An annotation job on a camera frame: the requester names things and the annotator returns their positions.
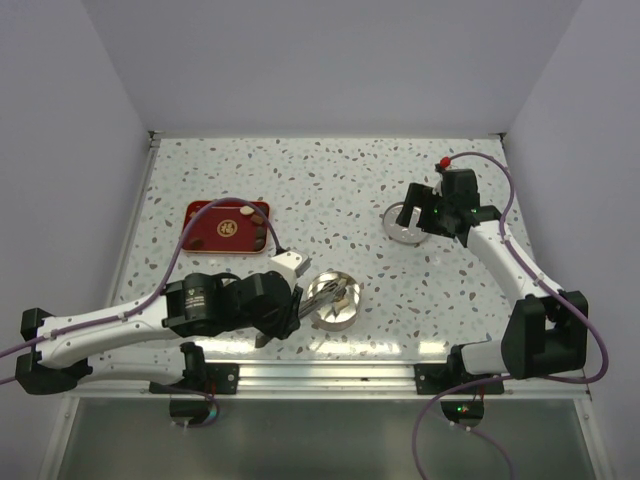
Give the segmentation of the silver metal tweezers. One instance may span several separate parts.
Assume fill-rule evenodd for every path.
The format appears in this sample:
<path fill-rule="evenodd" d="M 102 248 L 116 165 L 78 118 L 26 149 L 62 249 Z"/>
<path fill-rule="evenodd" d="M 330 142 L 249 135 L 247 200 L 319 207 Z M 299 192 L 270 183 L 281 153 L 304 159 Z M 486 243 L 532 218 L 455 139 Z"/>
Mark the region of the silver metal tweezers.
<path fill-rule="evenodd" d="M 301 301 L 298 318 L 307 317 L 325 305 L 341 300 L 344 298 L 346 287 L 347 282 L 345 280 L 331 280 L 324 283 L 316 294 Z"/>

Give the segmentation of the white wedge chocolate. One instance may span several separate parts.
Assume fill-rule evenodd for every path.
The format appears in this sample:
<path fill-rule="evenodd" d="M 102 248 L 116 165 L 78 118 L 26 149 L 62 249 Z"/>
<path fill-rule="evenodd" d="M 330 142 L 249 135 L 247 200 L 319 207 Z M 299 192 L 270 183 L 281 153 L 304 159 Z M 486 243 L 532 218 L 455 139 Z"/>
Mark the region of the white wedge chocolate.
<path fill-rule="evenodd" d="M 342 311 L 344 308 L 349 306 L 349 300 L 347 298 L 342 298 L 339 301 L 336 301 L 332 304 L 332 307 L 337 312 Z"/>

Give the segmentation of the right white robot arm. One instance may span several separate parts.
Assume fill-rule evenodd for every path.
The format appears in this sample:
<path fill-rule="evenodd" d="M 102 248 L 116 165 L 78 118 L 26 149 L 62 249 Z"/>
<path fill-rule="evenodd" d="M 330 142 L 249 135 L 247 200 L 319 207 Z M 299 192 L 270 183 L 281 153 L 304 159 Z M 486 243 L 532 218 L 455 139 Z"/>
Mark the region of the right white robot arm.
<path fill-rule="evenodd" d="M 546 280 L 513 239 L 502 213 L 482 204 L 473 170 L 439 173 L 434 187 L 409 185 L 396 224 L 457 240 L 485 266 L 512 308 L 500 339 L 451 349 L 445 369 L 449 387 L 464 393 L 489 375 L 527 379 L 582 369 L 585 296 Z"/>

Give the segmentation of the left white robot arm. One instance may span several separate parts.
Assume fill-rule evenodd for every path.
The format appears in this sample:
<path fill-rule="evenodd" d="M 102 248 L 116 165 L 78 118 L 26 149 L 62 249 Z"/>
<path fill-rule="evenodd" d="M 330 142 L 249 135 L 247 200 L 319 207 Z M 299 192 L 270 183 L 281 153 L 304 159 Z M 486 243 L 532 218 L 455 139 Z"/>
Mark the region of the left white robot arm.
<path fill-rule="evenodd" d="M 31 395 L 68 392 L 100 380 L 143 380 L 160 388 L 204 392 L 211 387 L 196 337 L 255 328 L 287 339 L 300 326 L 302 290 L 276 271 L 244 279 L 195 273 L 158 296 L 77 317 L 24 312 L 30 350 L 16 360 L 15 379 Z"/>

